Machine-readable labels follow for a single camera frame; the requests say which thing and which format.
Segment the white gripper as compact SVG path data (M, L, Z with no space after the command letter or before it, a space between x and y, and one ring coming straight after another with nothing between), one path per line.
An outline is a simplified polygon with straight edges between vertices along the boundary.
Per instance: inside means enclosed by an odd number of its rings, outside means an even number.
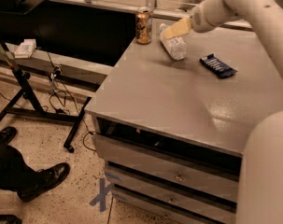
M191 28L196 33L205 33L216 29L224 23L224 4L219 1L200 3L191 10L191 18L182 18L161 32L163 39L186 35Z

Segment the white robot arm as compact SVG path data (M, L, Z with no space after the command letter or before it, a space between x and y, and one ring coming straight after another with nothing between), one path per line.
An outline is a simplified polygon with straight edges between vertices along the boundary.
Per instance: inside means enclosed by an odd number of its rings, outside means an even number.
M283 91L283 8L276 0L205 0L163 31L170 39L246 19L273 64L260 65L262 90ZM235 224L283 224L283 110L261 120L243 151Z

